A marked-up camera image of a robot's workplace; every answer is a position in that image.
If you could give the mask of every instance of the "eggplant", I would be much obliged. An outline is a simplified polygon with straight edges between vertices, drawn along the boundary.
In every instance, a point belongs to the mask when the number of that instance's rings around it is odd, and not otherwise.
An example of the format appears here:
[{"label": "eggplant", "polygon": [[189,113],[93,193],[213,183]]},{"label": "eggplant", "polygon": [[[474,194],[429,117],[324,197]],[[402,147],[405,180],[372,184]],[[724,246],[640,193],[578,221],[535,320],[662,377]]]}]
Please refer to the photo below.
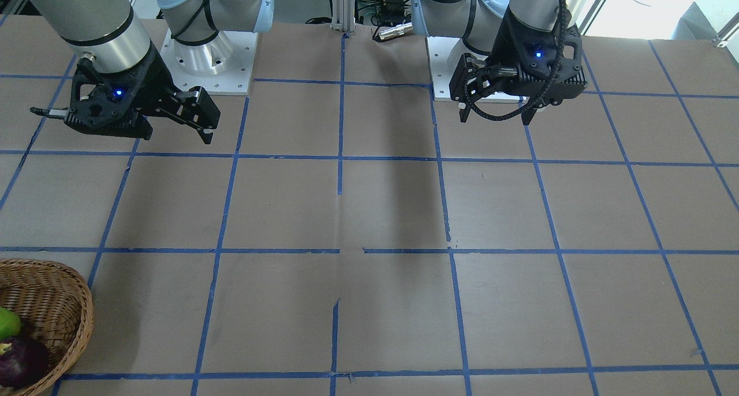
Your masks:
[{"label": "eggplant", "polygon": [[0,386],[22,388],[34,384],[48,370],[48,350],[29,337],[0,341]]}]

